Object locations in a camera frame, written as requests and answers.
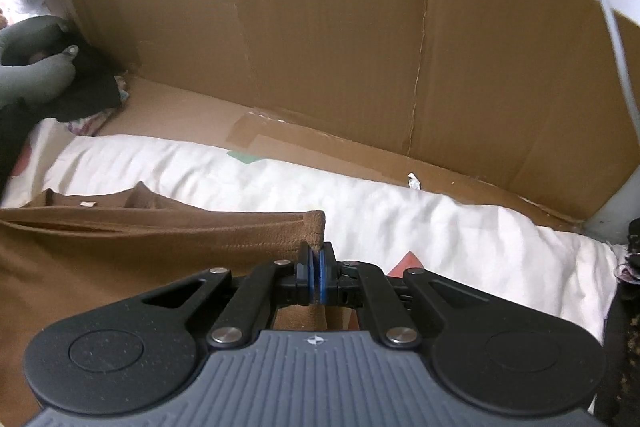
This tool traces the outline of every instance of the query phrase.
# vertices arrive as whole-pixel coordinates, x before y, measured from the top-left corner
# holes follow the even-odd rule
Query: black cloth
[[[611,427],[640,427],[640,286],[618,285],[604,349],[607,370],[594,415]]]
[[[45,118],[69,122],[120,107],[120,91],[114,78],[118,68],[84,39],[67,34],[45,52],[55,55],[73,44],[79,49],[74,59],[76,77],[59,97],[39,105],[28,105],[20,99],[0,108],[0,196],[29,133],[38,122]],[[12,64],[3,63],[19,65],[28,60],[29,57],[12,57]]]

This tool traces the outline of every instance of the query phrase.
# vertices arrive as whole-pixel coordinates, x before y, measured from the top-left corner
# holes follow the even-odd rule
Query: white cable
[[[622,94],[625,97],[626,110],[628,111],[631,122],[634,125],[638,145],[640,145],[640,111],[638,111],[638,104],[636,103],[633,86],[631,85],[629,69],[626,64],[625,47],[622,43],[622,37],[620,36],[618,21],[611,9],[611,3],[609,0],[600,0],[600,6],[602,6],[604,20],[607,23],[607,30],[609,31],[609,37],[611,38],[613,55],[616,59],[616,67],[618,68],[618,79],[620,80]]]

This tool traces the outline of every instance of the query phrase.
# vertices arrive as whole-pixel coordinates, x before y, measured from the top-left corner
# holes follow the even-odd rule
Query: green paper scrap
[[[251,154],[247,154],[246,152],[228,151],[226,154],[231,156],[231,158],[235,158],[236,160],[241,161],[246,165],[264,160],[264,158],[258,158],[258,156],[253,156]]]

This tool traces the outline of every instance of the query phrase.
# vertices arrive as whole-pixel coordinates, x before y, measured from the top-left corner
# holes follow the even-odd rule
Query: cardboard flap
[[[427,0],[411,154],[577,218],[640,160],[594,0]],[[627,49],[640,31],[619,18]],[[640,88],[640,62],[630,63]]]
[[[236,0],[259,107],[406,153],[424,0]]]
[[[140,66],[136,42],[114,0],[73,0],[73,5],[74,22],[90,44],[130,70]]]
[[[156,82],[252,106],[255,82],[235,0],[114,0]]]

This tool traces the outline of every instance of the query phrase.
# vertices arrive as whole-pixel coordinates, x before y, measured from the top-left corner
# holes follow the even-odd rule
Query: folded fabric
[[[120,101],[122,105],[129,98],[127,92],[127,83],[121,76],[116,76],[116,83],[118,84],[118,90],[120,91]],[[66,124],[66,128],[76,136],[95,136],[100,131],[100,128],[109,120],[117,108],[108,108],[104,111],[100,111],[96,114],[92,114],[86,118],[80,118]]]
[[[294,260],[300,241],[322,245],[324,214],[207,212],[144,185],[110,196],[47,191],[0,210],[0,421],[18,427],[38,411],[22,354],[42,328],[214,266],[245,275]],[[281,329],[326,329],[320,307],[290,307]]]

